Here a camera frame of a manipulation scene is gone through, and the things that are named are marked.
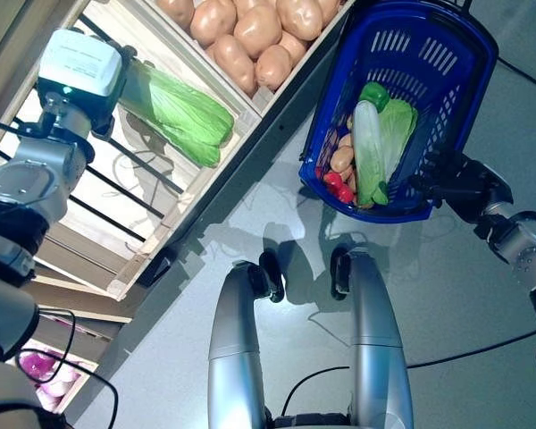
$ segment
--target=wooden crate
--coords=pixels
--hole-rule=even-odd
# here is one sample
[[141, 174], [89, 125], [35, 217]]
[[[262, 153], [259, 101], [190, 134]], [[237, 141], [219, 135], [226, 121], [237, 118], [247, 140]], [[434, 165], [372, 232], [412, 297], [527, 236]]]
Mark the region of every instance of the wooden crate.
[[[56, 321], [41, 317], [38, 329], [26, 347], [33, 349], [47, 349], [54, 353], [63, 354], [67, 347], [70, 330], [68, 327], [59, 325]], [[95, 372], [99, 366], [98, 362], [106, 344], [103, 340], [95, 339], [83, 333], [76, 332], [73, 338], [73, 346], [71, 352], [68, 353], [68, 360], [76, 362], [80, 366]], [[82, 373], [71, 388], [63, 395], [60, 403], [55, 407], [55, 414], [62, 412], [70, 405], [71, 401], [76, 397], [81, 388], [88, 381], [89, 375]]]
[[[324, 42], [324, 40], [332, 33], [333, 29], [338, 25], [338, 23], [344, 18], [346, 12], [353, 5], [355, 0], [347, 0], [343, 3], [339, 9], [339, 12], [331, 20], [331, 22], [322, 30], [322, 34], [310, 45], [304, 58], [296, 65], [292, 73], [286, 78], [284, 83], [278, 88], [275, 93], [272, 93], [268, 88], [261, 87], [256, 93], [249, 97], [247, 96], [233, 81], [228, 75], [211, 59], [209, 55], [206, 54], [205, 50], [193, 40], [190, 34], [182, 29], [176, 22], [169, 18], [166, 13], [164, 13], [155, 3], [155, 0], [143, 0], [137, 2], [128, 2], [127, 0], [121, 0], [124, 5], [127, 5], [135, 13], [143, 16], [147, 14], [147, 7], [150, 7], [155, 11], [163, 20], [167, 21], [171, 28], [176, 32], [177, 37], [183, 39], [185, 42], [192, 46], [193, 52], [195, 55], [198, 55], [203, 63], [208, 64], [209, 67], [216, 70], [218, 74], [222, 76], [227, 85], [233, 88], [240, 96], [247, 100], [250, 106], [262, 117], [264, 117], [270, 109], [274, 106], [276, 101], [284, 92], [288, 89], [289, 85], [294, 81], [298, 73], [302, 70], [304, 65], [309, 61], [311, 55], [318, 49], [318, 47]], [[203, 0], [193, 0], [195, 6], [202, 3]]]
[[[201, 197], [219, 180], [282, 94], [288, 91], [289, 97], [292, 90], [290, 83], [299, 76], [302, 66], [342, 19], [353, 1], [344, 4], [276, 94], [261, 88], [253, 98], [236, 87], [204, 50], [156, 7], [154, 0], [65, 2], [71, 4], [71, 7], [62, 25], [75, 25], [86, 33], [91, 33], [91, 28], [82, 21], [77, 21], [79, 13], [85, 9], [85, 15], [110, 38], [121, 45], [134, 46], [138, 51], [138, 59], [149, 61], [157, 69], [170, 73], [224, 105], [233, 115], [235, 127], [230, 141], [222, 149], [219, 165], [216, 168], [198, 168], [145, 124], [118, 106], [113, 114], [114, 139], [127, 151], [139, 156], [142, 154], [145, 162], [178, 185], [178, 189], [171, 189], [163, 181], [156, 181], [150, 173], [128, 160], [122, 150], [93, 137], [89, 138], [97, 152], [93, 167], [112, 181], [118, 181], [152, 209], [161, 212], [163, 217], [155, 217], [148, 210], [137, 208], [134, 211], [137, 218], [121, 220], [136, 235], [132, 237], [70, 202], [68, 214], [50, 230], [38, 253], [39, 262], [65, 276], [64, 283], [60, 283], [60, 279], [56, 280], [55, 276], [42, 276], [40, 282], [35, 282], [30, 287], [36, 293], [50, 290], [48, 293], [54, 294], [52, 288], [58, 287], [55, 286], [57, 282], [58, 285], [63, 285], [66, 294], [91, 290], [96, 293], [93, 298], [97, 300], [124, 299], [159, 250], [187, 220]], [[37, 44], [43, 47], [46, 41], [47, 37], [43, 37]], [[19, 90], [14, 91], [15, 97], [7, 108], [0, 111], [3, 122], [9, 122], [16, 113], [24, 121], [37, 119], [40, 110], [37, 97], [30, 93], [35, 78], [34, 72], [21, 84], [18, 81], [13, 83]], [[0, 132], [1, 150], [12, 155], [16, 146], [17, 139], [14, 136], [4, 137]], [[73, 193], [112, 219], [122, 218], [122, 212], [127, 211], [122, 208], [126, 202], [119, 192], [110, 198], [109, 194], [111, 191], [103, 183], [97, 183], [96, 178], [90, 177], [87, 172]]]

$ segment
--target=green leaf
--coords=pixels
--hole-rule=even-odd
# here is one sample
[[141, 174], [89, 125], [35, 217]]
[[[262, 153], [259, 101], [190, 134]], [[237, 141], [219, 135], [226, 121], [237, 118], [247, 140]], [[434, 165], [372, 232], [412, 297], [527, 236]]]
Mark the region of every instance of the green leaf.
[[234, 126], [232, 115], [208, 95], [139, 61], [130, 65], [120, 103], [207, 167], [218, 164], [219, 146]]
[[397, 169], [405, 146], [417, 123], [417, 110], [403, 100], [390, 100], [379, 115], [385, 177]]

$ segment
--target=black cable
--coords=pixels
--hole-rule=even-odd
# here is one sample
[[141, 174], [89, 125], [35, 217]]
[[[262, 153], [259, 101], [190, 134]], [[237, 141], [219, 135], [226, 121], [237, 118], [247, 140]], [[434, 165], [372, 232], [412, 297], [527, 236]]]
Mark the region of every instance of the black cable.
[[[64, 308], [49, 308], [48, 310], [43, 310], [40, 308], [39, 313], [41, 315], [60, 315], [60, 313], [62, 313], [62, 314], [69, 315], [71, 317], [70, 338], [68, 339], [68, 345], [63, 351], [63, 355], [62, 355], [62, 360], [65, 361], [68, 357], [68, 354], [70, 353], [71, 345], [73, 343], [73, 337], [75, 335], [75, 326], [76, 326], [75, 314], [71, 310], [66, 310]], [[39, 383], [39, 384], [50, 383], [58, 375], [58, 373], [60, 372], [60, 369], [62, 369], [63, 364], [60, 364], [57, 366], [57, 368], [48, 378], [46, 378], [45, 380], [40, 380], [39, 378], [35, 378], [33, 375], [30, 375], [26, 373], [26, 371], [23, 370], [23, 368], [21, 367], [21, 363], [20, 363], [20, 356], [21, 356], [20, 353], [16, 354], [16, 358], [15, 358], [16, 366], [19, 367], [20, 370], [34, 383]]]
[[133, 152], [128, 150], [124, 145], [121, 143], [115, 141], [113, 138], [109, 138], [107, 140], [107, 143], [109, 143], [111, 146], [115, 147], [117, 150], [122, 152], [125, 156], [127, 156], [131, 161], [133, 161], [135, 164], [140, 165], [143, 170], [146, 172], [151, 173], [156, 179], [158, 179], [161, 183], [168, 186], [178, 194], [182, 194], [184, 191], [183, 189], [171, 181], [170, 179], [167, 179], [162, 175], [160, 172], [158, 172], [155, 168], [153, 168], [151, 165], [147, 164], [145, 161], [143, 161], [141, 158], [139, 158], [137, 155], [135, 155]]
[[529, 82], [533, 83], [534, 85], [536, 85], [536, 79], [534, 79], [530, 74], [526, 73], [525, 71], [522, 71], [520, 70], [518, 67], [516, 67], [515, 65], [509, 63], [507, 60], [505, 60], [504, 58], [502, 57], [499, 57], [498, 58], [498, 61], [500, 63], [502, 63], [505, 67], [507, 67], [508, 69], [512, 70], [514, 73], [517, 73], [519, 74], [520, 76], [522, 76], [523, 78], [527, 79]]
[[49, 125], [50, 124], [48, 123], [47, 126], [41, 131], [28, 132], [28, 131], [20, 130], [18, 128], [11, 127], [9, 125], [6, 125], [5, 123], [0, 122], [0, 130], [11, 132], [20, 137], [29, 137], [31, 139], [44, 139], [49, 135], [50, 130], [52, 129], [52, 127]]
[[533, 335], [536, 335], [536, 329], [534, 331], [530, 331], [528, 333], [525, 333], [523, 335], [519, 335], [517, 337], [511, 338], [510, 340], [498, 342], [496, 344], [493, 344], [488, 347], [483, 347], [482, 349], [477, 349], [473, 351], [467, 351], [466, 353], [461, 353], [460, 355], [450, 356], [450, 357], [444, 357], [443, 359], [437, 359], [432, 360], [430, 362], [422, 362], [421, 364], [412, 364], [407, 365], [408, 369], [416, 369], [416, 368], [425, 368], [426, 366], [433, 366], [437, 364], [444, 364], [445, 362], [450, 362], [451, 360], [457, 360], [461, 358], [467, 358], [469, 356], [479, 355], [481, 353], [484, 353], [486, 351], [491, 351], [494, 349], [499, 349], [500, 347], [507, 346], [508, 344], [512, 344], [513, 342], [525, 340], [529, 337], [532, 337]]
[[[6, 154], [2, 150], [0, 150], [0, 157], [2, 159], [6, 160], [6, 161], [10, 161], [12, 159], [11, 156]], [[26, 206], [31, 206], [32, 204], [36, 204], [37, 202], [42, 201], [43, 199], [46, 199], [46, 198], [47, 198], [47, 196], [42, 197], [42, 198], [36, 198], [36, 199], [34, 199], [32, 201], [29, 201], [28, 203], [19, 204], [16, 207], [13, 207], [12, 209], [8, 210], [7, 212], [2, 212], [0, 215], [3, 215], [4, 213], [8, 213], [10, 211], [19, 210], [19, 209], [21, 209], [23, 207], [26, 207]], [[109, 217], [107, 214], [103, 214], [102, 212], [100, 212], [96, 208], [90, 206], [85, 201], [82, 201], [81, 199], [79, 199], [77, 197], [74, 197], [73, 195], [69, 195], [68, 199], [70, 201], [74, 202], [75, 204], [77, 204], [78, 206], [80, 206], [82, 208], [85, 208], [91, 214], [93, 214], [93, 215], [101, 218], [102, 220], [106, 221], [107, 223], [111, 224], [112, 226], [114, 226], [118, 230], [121, 230], [121, 231], [125, 232], [127, 235], [129, 235], [130, 237], [133, 237], [135, 240], [139, 240], [142, 243], [144, 243], [146, 241], [145, 238], [141, 237], [139, 234], [134, 232], [132, 229], [130, 229], [130, 228], [126, 227], [125, 225], [122, 225], [121, 223], [115, 221], [113, 218]]]
[[60, 362], [60, 364], [69, 365], [72, 368], [77, 369], [78, 371], [81, 371], [82, 373], [85, 373], [85, 374], [89, 375], [90, 377], [95, 378], [96, 380], [98, 380], [99, 382], [101, 382], [105, 386], [107, 386], [111, 390], [111, 392], [113, 394], [113, 411], [112, 411], [111, 420], [109, 422], [109, 425], [107, 426], [107, 429], [112, 429], [113, 428], [113, 424], [115, 423], [115, 418], [117, 417], [117, 408], [119, 407], [119, 393], [117, 392], [117, 389], [115, 389], [115, 386], [113, 386], [111, 383], [109, 383], [104, 377], [94, 373], [93, 371], [89, 371], [87, 368], [84, 368], [83, 366], [80, 366], [78, 364], [74, 364], [73, 362], [70, 362], [69, 360], [64, 360], [61, 357], [59, 357], [59, 356], [57, 356], [57, 355], [55, 355], [53, 353], [49, 353], [47, 351], [43, 351], [43, 350], [40, 350], [40, 349], [32, 349], [32, 348], [21, 349], [17, 353], [16, 357], [18, 357], [21, 353], [38, 353], [40, 355], [48, 356], [49, 358], [55, 359], [56, 361]]
[[[498, 349], [500, 347], [507, 346], [508, 344], [512, 344], [512, 343], [517, 342], [517, 341], [525, 340], [525, 339], [527, 339], [529, 337], [532, 337], [533, 335], [536, 335], [536, 329], [534, 331], [530, 331], [530, 332], [525, 333], [523, 335], [519, 335], [517, 337], [511, 338], [510, 340], [498, 342], [498, 343], [493, 344], [493, 345], [488, 346], [488, 347], [483, 347], [482, 349], [476, 349], [476, 350], [472, 350], [472, 351], [467, 351], [466, 353], [461, 353], [460, 355], [444, 357], [443, 359], [432, 360], [432, 361], [429, 361], [429, 362], [422, 362], [420, 364], [407, 365], [407, 369], [424, 368], [426, 366], [433, 366], [433, 365], [443, 364], [445, 362], [450, 362], [451, 360], [458, 360], [458, 359], [461, 359], [461, 358], [466, 358], [466, 357], [469, 357], [469, 356], [478, 355], [478, 354], [484, 353], [486, 351], [490, 351], [490, 350]], [[330, 367], [330, 368], [325, 368], [325, 369], [322, 369], [320, 371], [316, 371], [315, 373], [311, 373], [310, 375], [307, 375], [302, 380], [297, 382], [296, 385], [294, 385], [294, 387], [292, 388], [292, 390], [288, 394], [288, 397], [286, 398], [286, 401], [284, 402], [284, 407], [282, 408], [281, 416], [286, 416], [286, 410], [288, 409], [288, 404], [289, 404], [290, 400], [292, 399], [292, 396], [294, 396], [294, 393], [296, 392], [298, 387], [300, 387], [302, 384], [307, 382], [310, 378], [316, 377], [319, 374], [329, 373], [331, 371], [338, 371], [340, 369], [349, 369], [349, 366], [333, 366], [333, 367]]]
[[280, 415], [281, 416], [286, 416], [286, 410], [288, 409], [288, 404], [289, 404], [290, 400], [292, 399], [292, 396], [294, 396], [294, 393], [296, 392], [298, 387], [300, 387], [302, 384], [307, 382], [310, 378], [316, 377], [319, 374], [329, 373], [331, 371], [337, 371], [339, 369], [349, 369], [349, 366], [333, 366], [331, 368], [325, 368], [325, 369], [322, 369], [322, 370], [317, 371], [315, 373], [311, 373], [310, 375], [307, 375], [302, 380], [297, 382], [296, 385], [289, 392], [288, 397], [286, 398], [286, 402], [284, 402], [284, 407], [282, 408], [282, 412], [280, 413]]

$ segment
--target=red radish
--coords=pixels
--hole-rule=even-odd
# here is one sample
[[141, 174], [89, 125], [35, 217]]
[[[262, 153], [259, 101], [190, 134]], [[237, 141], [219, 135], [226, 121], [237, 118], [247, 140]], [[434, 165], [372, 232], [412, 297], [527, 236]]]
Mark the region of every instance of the red radish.
[[336, 197], [342, 203], [348, 204], [351, 203], [354, 199], [354, 193], [351, 191], [348, 185], [345, 183], [341, 184], [341, 187], [338, 189]]
[[336, 190], [343, 185], [341, 174], [338, 172], [327, 172], [323, 175], [323, 182], [328, 185], [328, 189], [335, 195]]

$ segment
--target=gray floor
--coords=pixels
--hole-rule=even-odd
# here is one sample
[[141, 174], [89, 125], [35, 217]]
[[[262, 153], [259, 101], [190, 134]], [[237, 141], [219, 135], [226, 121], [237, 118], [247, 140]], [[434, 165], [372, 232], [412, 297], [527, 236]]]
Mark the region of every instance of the gray floor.
[[[473, 14], [501, 54], [536, 77], [536, 0], [474, 0]], [[348, 303], [328, 293], [330, 253], [341, 242], [367, 242], [378, 260], [409, 362], [536, 327], [527, 290], [446, 207], [422, 223], [387, 226], [355, 222], [310, 198], [297, 178], [310, 121], [277, 154], [270, 138], [260, 143], [179, 245], [179, 259], [142, 316], [172, 305], [134, 350], [125, 337], [117, 340], [122, 353], [109, 357], [116, 366], [133, 352], [112, 377], [121, 395], [116, 427], [206, 427], [206, 356], [222, 279], [234, 261], [255, 260], [265, 247], [277, 249], [288, 278], [285, 301], [256, 307], [273, 413], [297, 380], [348, 363]], [[497, 66], [465, 152], [503, 174], [517, 207], [536, 210], [536, 88]], [[536, 428], [535, 350], [536, 337], [411, 371], [416, 427]], [[289, 413], [345, 412], [347, 386], [347, 371], [313, 379], [298, 390]], [[76, 427], [105, 427], [111, 403], [103, 391]]]

